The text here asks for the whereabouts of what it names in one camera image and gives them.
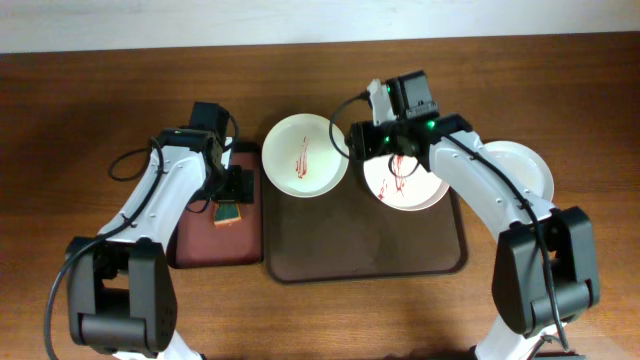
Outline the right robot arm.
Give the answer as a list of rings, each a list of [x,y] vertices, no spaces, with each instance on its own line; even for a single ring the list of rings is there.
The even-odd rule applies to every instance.
[[[593,226],[578,207],[536,195],[486,149],[459,114],[441,115],[422,71],[372,80],[358,99],[372,118],[352,124],[348,158],[408,155],[448,184],[497,242],[492,297],[498,317],[476,359],[542,359],[557,342],[575,359],[565,327],[600,301]]]

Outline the white plate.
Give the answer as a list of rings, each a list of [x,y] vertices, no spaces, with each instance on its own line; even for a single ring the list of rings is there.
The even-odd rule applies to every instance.
[[[336,187],[349,159],[344,135],[322,116],[296,114],[279,121],[262,146],[267,178],[281,192],[312,198]]]
[[[449,185],[426,171],[414,157],[385,155],[365,161],[366,185],[383,204],[401,211],[419,211],[439,202]]]

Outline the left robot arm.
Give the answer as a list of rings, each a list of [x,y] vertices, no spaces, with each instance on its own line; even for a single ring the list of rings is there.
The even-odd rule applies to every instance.
[[[252,180],[232,164],[233,115],[194,104],[188,125],[144,148],[147,162],[125,205],[94,237],[75,237],[55,282],[67,285],[72,341],[118,359],[199,359],[176,330],[166,252],[190,204],[251,204]]]

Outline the green and orange sponge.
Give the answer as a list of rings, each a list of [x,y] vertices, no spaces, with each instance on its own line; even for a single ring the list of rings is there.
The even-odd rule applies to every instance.
[[[214,212],[216,227],[231,226],[242,220],[240,208],[236,203],[219,203]]]

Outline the pale green plate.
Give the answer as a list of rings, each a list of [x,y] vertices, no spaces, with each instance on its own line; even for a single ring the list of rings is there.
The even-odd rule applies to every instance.
[[[520,183],[541,198],[552,201],[555,190],[552,173],[535,151],[512,141],[493,141],[485,148]]]

